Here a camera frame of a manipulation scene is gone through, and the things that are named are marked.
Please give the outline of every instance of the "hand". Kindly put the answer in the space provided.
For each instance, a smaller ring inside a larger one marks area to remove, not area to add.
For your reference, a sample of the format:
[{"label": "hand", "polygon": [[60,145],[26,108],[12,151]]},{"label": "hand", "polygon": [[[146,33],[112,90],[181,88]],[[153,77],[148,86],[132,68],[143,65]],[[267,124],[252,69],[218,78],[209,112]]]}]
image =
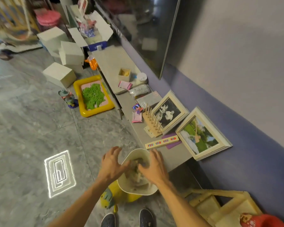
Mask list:
[{"label": "hand", "polygon": [[138,165],[139,171],[158,188],[165,184],[170,184],[169,175],[164,166],[162,153],[156,149],[150,150],[150,166],[144,168],[141,164]]},{"label": "hand", "polygon": [[121,150],[122,148],[114,146],[103,155],[101,169],[99,171],[97,180],[103,181],[110,185],[110,183],[117,180],[126,170],[130,168],[130,161],[126,162],[124,165],[120,165],[118,163],[118,156]]}]

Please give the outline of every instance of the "forearm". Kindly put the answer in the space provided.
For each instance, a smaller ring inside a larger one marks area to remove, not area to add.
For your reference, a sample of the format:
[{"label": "forearm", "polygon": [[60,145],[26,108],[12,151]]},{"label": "forearm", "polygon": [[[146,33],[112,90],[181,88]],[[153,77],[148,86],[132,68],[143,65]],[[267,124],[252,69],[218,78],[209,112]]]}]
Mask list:
[{"label": "forearm", "polygon": [[108,187],[103,180],[96,180],[71,207],[56,218],[48,227],[84,227],[101,194]]},{"label": "forearm", "polygon": [[159,186],[177,227],[210,227],[207,221],[184,198],[182,198],[171,183]]}]

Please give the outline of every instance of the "shoe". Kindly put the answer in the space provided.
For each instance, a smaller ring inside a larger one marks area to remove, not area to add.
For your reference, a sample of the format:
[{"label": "shoe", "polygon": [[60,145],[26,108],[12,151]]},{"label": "shoe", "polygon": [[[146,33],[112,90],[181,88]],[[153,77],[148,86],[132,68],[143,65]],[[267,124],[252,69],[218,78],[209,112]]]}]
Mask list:
[{"label": "shoe", "polygon": [[102,219],[101,227],[116,227],[116,217],[113,213],[106,214]]},{"label": "shoe", "polygon": [[140,211],[140,227],[154,227],[154,217],[148,209]]}]

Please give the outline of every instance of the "photo of person on grass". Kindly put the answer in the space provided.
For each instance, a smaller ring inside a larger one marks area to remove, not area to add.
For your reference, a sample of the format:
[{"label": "photo of person on grass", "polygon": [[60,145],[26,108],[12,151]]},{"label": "photo of person on grass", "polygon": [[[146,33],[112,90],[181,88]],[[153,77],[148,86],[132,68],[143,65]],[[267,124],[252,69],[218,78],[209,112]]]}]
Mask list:
[{"label": "photo of person on grass", "polygon": [[196,116],[180,131],[180,134],[195,154],[200,154],[218,144],[218,141]]}]

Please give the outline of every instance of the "white picture frame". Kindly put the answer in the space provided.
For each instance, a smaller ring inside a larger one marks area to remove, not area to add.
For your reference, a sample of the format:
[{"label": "white picture frame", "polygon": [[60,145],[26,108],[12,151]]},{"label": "white picture frame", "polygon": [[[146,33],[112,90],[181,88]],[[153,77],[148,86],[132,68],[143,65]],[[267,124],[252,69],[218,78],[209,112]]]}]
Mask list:
[{"label": "white picture frame", "polygon": [[176,134],[195,160],[204,159],[232,146],[199,107],[184,119],[176,129]]},{"label": "white picture frame", "polygon": [[156,117],[158,116],[159,122],[162,123],[161,132],[163,135],[167,134],[189,114],[189,111],[176,98],[171,90],[153,108],[152,112]]}]

